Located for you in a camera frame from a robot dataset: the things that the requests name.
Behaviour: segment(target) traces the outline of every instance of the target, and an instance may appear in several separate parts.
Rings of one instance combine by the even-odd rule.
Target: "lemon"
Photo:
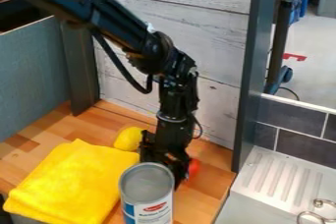
[[[143,129],[138,127],[129,127],[123,130],[115,140],[113,146],[125,151],[135,151],[142,140]]]

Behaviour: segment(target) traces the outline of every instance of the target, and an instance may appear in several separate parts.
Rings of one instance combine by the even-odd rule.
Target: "desk leg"
[[[282,0],[278,11],[273,49],[264,90],[268,94],[276,93],[288,70],[288,68],[282,68],[282,58],[285,52],[291,12],[292,2]]]

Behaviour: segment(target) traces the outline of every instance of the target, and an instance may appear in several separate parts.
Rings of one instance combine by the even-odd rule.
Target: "metal can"
[[[144,162],[126,170],[119,180],[125,223],[173,223],[174,183],[161,164]]]

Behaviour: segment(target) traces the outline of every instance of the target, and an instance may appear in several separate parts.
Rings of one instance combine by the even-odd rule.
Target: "yellow microfiber towel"
[[[60,144],[10,191],[4,209],[52,224],[100,224],[119,200],[120,176],[139,159],[82,140]]]

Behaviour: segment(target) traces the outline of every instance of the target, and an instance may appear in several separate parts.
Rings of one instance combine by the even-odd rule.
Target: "black robotic arm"
[[[88,28],[126,80],[138,91],[150,93],[153,76],[159,81],[160,110],[155,135],[144,132],[141,161],[160,162],[175,175],[176,187],[188,175],[186,148],[194,137],[198,97],[195,61],[178,50],[164,33],[148,30],[116,0],[27,0],[67,21],[73,28]],[[127,53],[130,63],[147,74],[141,86],[123,66],[107,41]]]

